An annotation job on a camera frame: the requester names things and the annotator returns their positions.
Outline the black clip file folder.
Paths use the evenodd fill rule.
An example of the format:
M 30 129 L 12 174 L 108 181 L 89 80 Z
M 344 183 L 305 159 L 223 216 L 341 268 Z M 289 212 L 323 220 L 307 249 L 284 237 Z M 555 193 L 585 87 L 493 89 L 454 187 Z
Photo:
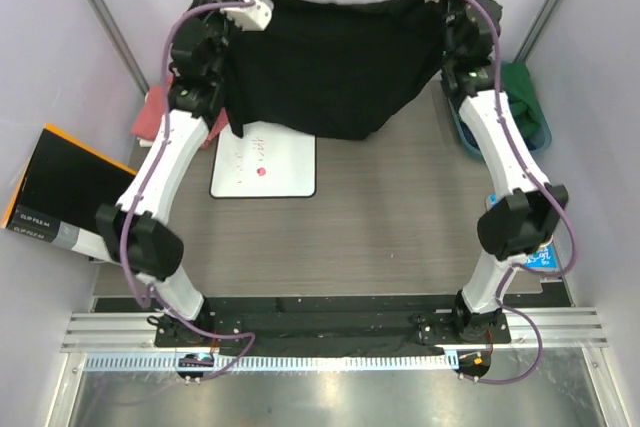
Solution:
M 5 230 L 97 261 L 111 257 L 95 215 L 113 205 L 136 171 L 52 124 L 44 126 L 1 221 Z

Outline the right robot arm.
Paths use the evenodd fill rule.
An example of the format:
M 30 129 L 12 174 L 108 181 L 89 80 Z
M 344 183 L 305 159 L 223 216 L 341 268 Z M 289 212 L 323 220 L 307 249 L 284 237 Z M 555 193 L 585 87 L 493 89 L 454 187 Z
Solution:
M 511 114 L 490 55 L 501 6 L 493 0 L 446 0 L 443 89 L 475 139 L 493 182 L 495 204 L 477 222 L 482 251 L 470 281 L 457 293 L 451 327 L 480 342 L 498 323 L 513 267 L 550 241 L 568 191 L 540 170 Z

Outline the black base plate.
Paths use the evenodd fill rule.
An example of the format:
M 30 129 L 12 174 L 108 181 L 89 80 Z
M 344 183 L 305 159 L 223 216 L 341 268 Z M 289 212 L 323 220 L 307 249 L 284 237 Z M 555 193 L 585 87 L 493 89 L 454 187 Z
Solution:
M 460 295 L 208 298 L 189 325 L 218 335 L 252 332 L 256 351 L 297 347 L 308 355 L 320 347 L 342 356 L 511 341 L 500 308 L 472 314 Z

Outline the folded pink t shirt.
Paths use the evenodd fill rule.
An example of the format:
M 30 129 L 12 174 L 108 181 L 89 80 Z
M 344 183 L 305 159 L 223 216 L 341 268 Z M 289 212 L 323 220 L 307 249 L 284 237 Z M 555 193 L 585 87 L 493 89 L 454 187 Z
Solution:
M 197 93 L 198 85 L 191 81 L 180 79 L 176 85 L 174 83 L 174 76 L 170 76 L 167 86 L 168 93 L 172 100 L 170 104 L 177 104 L 178 101 L 187 99 L 189 96 L 193 97 Z M 145 139 L 154 141 L 159 133 L 160 127 L 164 125 L 164 96 L 163 88 L 160 84 L 156 84 L 150 87 L 145 96 L 144 105 L 142 110 L 138 114 L 133 127 L 131 128 L 132 134 L 138 139 Z M 222 107 L 217 114 L 216 120 L 211 128 L 208 136 L 201 144 L 201 149 L 207 149 L 214 138 L 216 138 L 227 126 L 229 125 L 229 119 L 227 112 Z

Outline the blue book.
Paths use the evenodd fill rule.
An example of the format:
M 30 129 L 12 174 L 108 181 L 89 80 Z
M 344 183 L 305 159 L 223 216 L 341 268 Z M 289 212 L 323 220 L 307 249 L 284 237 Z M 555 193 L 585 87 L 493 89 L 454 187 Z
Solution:
M 527 253 L 528 268 L 556 269 L 551 228 L 558 221 L 542 195 L 516 193 L 500 199 L 490 195 L 486 212 L 477 222 L 477 234 L 482 248 L 498 260 Z

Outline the left aluminium frame post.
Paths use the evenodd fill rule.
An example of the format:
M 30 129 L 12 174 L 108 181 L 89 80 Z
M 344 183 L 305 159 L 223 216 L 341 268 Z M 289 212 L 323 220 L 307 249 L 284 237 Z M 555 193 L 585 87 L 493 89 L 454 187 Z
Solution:
M 103 28 L 105 34 L 109 38 L 116 53 L 124 64 L 128 74 L 133 80 L 138 90 L 145 94 L 149 89 L 141 67 L 139 66 L 134 54 L 129 47 L 116 19 L 109 9 L 105 0 L 87 0 L 95 17 Z

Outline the white whiteboard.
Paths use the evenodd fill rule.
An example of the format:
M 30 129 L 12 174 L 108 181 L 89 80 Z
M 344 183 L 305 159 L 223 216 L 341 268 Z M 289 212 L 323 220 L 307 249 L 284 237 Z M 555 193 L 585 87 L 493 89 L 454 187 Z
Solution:
M 316 192 L 317 139 L 264 122 L 218 136 L 210 195 L 216 199 L 309 198 Z

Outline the aluminium rail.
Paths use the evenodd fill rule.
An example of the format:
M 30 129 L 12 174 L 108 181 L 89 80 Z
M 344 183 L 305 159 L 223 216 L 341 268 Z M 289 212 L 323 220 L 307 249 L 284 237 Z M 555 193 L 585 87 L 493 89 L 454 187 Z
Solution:
M 219 347 L 237 352 L 244 332 L 256 336 L 254 355 L 355 357 L 446 347 L 481 349 L 489 346 L 533 348 L 601 347 L 608 341 L 592 308 L 533 308 L 505 313 L 487 332 L 464 338 L 455 333 L 447 311 L 411 314 L 379 312 L 219 312 L 214 318 L 217 339 L 201 336 L 152 314 L 75 314 L 67 326 L 65 351 L 125 351 Z

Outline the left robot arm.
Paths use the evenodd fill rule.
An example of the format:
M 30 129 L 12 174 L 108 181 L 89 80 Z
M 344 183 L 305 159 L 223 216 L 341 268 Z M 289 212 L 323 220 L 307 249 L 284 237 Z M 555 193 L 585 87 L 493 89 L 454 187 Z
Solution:
M 268 0 L 196 0 L 171 27 L 160 64 L 160 127 L 132 183 L 96 213 L 99 235 L 143 309 L 157 301 L 190 345 L 213 335 L 211 310 L 183 266 L 184 244 L 168 227 L 172 204 L 222 105 L 229 30 L 264 30 Z

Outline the black t shirt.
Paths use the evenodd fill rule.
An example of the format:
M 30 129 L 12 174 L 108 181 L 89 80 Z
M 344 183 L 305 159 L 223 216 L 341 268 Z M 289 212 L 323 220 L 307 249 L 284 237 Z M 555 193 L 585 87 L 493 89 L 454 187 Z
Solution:
M 364 140 L 421 93 L 443 63 L 443 2 L 271 0 L 263 31 L 231 27 L 220 61 L 236 135 L 263 121 Z

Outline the green t shirt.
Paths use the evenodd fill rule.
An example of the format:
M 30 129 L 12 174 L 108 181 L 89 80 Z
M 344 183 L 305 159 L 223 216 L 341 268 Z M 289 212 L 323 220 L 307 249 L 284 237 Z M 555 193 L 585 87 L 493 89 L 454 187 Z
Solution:
M 541 130 L 543 113 L 531 74 L 523 62 L 504 62 L 501 83 L 516 126 L 527 142 Z

